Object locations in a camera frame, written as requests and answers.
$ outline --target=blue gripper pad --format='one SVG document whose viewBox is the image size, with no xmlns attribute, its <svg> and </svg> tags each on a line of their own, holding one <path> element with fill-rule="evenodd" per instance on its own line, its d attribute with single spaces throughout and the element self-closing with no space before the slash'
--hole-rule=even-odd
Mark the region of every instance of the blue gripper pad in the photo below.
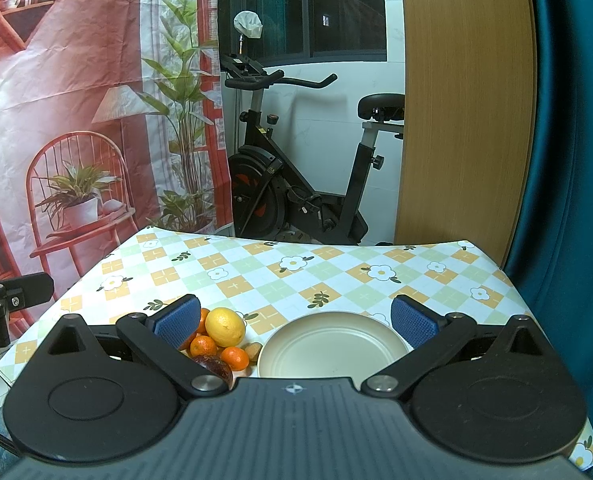
<svg viewBox="0 0 593 480">
<path fill-rule="evenodd" d="M 445 317 L 413 300 L 399 295 L 391 302 L 391 327 L 413 348 L 433 338 L 445 325 Z"/>
<path fill-rule="evenodd" d="M 196 332 L 200 321 L 201 303 L 193 294 L 186 294 L 148 317 L 146 326 L 166 343 L 178 348 Z"/>
</svg>

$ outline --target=exercise bike seat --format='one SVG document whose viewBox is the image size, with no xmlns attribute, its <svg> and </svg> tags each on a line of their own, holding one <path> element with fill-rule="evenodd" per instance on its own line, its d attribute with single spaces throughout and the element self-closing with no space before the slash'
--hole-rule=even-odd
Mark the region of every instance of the exercise bike seat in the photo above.
<svg viewBox="0 0 593 480">
<path fill-rule="evenodd" d="M 405 94 L 372 94 L 358 102 L 358 116 L 369 121 L 403 121 Z"/>
</svg>

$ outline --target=lemon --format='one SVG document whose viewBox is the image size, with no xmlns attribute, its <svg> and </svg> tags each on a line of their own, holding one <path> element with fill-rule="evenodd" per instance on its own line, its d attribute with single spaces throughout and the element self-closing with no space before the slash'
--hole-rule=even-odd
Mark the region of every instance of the lemon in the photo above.
<svg viewBox="0 0 593 480">
<path fill-rule="evenodd" d="M 245 323 L 236 312 L 220 306 L 206 317 L 206 332 L 218 346 L 237 346 L 245 336 Z"/>
</svg>

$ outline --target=exercise bike flywheel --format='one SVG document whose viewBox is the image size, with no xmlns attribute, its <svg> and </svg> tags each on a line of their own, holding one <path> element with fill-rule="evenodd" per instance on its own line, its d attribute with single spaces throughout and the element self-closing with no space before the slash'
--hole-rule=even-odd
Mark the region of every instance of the exercise bike flywheel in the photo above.
<svg viewBox="0 0 593 480">
<path fill-rule="evenodd" d="M 243 153 L 236 153 L 228 159 L 235 224 L 244 221 L 241 216 L 250 200 L 256 199 L 257 186 L 269 163 Z M 282 177 L 277 175 L 261 194 L 242 235 L 246 238 L 273 240 L 285 221 L 286 188 Z"/>
</svg>

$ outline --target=round beige plate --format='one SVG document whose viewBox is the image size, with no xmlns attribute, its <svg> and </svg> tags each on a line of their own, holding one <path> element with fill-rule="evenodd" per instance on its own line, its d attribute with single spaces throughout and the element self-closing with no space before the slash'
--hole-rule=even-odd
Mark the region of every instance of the round beige plate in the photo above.
<svg viewBox="0 0 593 480">
<path fill-rule="evenodd" d="M 320 312 L 294 319 L 268 339 L 259 377 L 351 377 L 357 389 L 369 376 L 408 352 L 394 330 L 352 312 Z"/>
</svg>

